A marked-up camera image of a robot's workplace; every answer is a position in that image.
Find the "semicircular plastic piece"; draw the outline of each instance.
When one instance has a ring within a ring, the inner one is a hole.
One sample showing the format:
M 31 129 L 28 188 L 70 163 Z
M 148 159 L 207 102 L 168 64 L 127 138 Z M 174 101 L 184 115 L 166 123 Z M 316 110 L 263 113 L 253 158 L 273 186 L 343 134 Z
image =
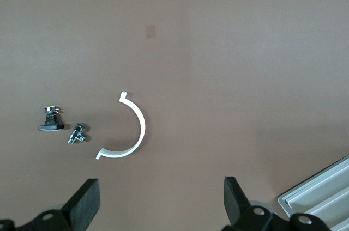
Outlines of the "semicircular plastic piece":
M 127 156 L 139 147 L 139 145 L 141 144 L 141 142 L 144 138 L 144 135 L 146 133 L 146 121 L 144 120 L 144 116 L 143 116 L 141 110 L 136 106 L 136 104 L 134 104 L 132 101 L 126 99 L 126 95 L 127 95 L 127 92 L 122 91 L 119 102 L 124 103 L 125 105 L 129 106 L 136 113 L 138 120 L 140 121 L 140 125 L 141 125 L 140 138 L 138 139 L 137 143 L 133 147 L 131 147 L 127 150 L 124 150 L 124 151 L 111 151 L 111 150 L 102 148 L 98 152 L 96 159 L 99 159 L 101 156 L 111 157 L 113 159 L 115 159 L 117 157 Z

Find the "metal bolt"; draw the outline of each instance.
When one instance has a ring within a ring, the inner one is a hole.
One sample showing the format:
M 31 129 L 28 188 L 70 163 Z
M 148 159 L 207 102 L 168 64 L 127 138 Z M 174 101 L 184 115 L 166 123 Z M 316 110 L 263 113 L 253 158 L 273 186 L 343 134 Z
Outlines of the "metal bolt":
M 53 214 L 46 214 L 43 216 L 43 220 L 49 220 L 51 218 L 53 218 Z
M 308 218 L 307 216 L 299 216 L 298 220 L 300 221 L 300 223 L 302 224 L 311 224 L 312 221 L 310 218 Z
M 261 208 L 254 208 L 253 213 L 255 213 L 256 215 L 259 215 L 259 216 L 263 216 L 265 214 L 264 210 Z
M 80 142 L 84 142 L 86 139 L 86 136 L 82 134 L 84 129 L 85 129 L 84 124 L 82 123 L 76 124 L 73 134 L 71 134 L 71 136 L 68 139 L 68 143 L 73 145 L 77 140 L 79 140 Z

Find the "white plastic clip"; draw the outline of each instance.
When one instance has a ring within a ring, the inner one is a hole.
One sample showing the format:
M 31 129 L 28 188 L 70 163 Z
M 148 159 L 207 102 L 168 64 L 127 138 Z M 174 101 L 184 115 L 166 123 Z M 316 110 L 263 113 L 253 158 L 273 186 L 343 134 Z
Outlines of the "white plastic clip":
M 98 152 L 96 159 L 99 159 L 101 156 L 111 157 L 113 159 L 115 159 L 117 157 L 127 156 L 139 147 L 139 145 L 141 144 L 141 142 L 144 138 L 144 135 L 146 133 L 146 121 L 144 120 L 144 116 L 143 116 L 141 110 L 136 106 L 136 104 L 134 104 L 132 101 L 126 99 L 126 95 L 127 95 L 127 92 L 122 91 L 119 102 L 124 103 L 125 105 L 129 106 L 136 113 L 138 120 L 140 121 L 140 125 L 141 125 L 140 138 L 138 139 L 137 143 L 133 147 L 131 147 L 127 150 L 124 150 L 124 151 L 111 151 L 111 150 L 102 148 Z

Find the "silver metal tray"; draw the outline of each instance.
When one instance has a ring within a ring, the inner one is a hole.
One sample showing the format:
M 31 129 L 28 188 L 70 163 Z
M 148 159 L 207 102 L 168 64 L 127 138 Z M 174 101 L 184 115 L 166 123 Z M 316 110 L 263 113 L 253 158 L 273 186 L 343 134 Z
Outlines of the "silver metal tray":
M 349 156 L 282 194 L 278 202 L 289 217 L 312 214 L 332 231 L 349 231 Z

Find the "screw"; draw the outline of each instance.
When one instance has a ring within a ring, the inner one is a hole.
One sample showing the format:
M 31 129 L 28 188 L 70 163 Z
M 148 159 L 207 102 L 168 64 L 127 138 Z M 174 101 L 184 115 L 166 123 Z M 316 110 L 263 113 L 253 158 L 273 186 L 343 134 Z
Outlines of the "screw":
M 311 224 L 312 221 L 310 218 L 308 218 L 307 216 L 299 216 L 298 220 L 300 221 L 300 223 L 302 224 Z
M 255 213 L 256 215 L 259 215 L 259 216 L 263 216 L 265 214 L 264 210 L 261 208 L 254 208 L 253 213 Z
M 53 218 L 53 214 L 50 214 L 50 213 L 49 213 L 49 214 L 44 215 L 42 219 L 43 219 L 43 220 L 49 220 L 49 219 L 51 219 L 51 218 Z

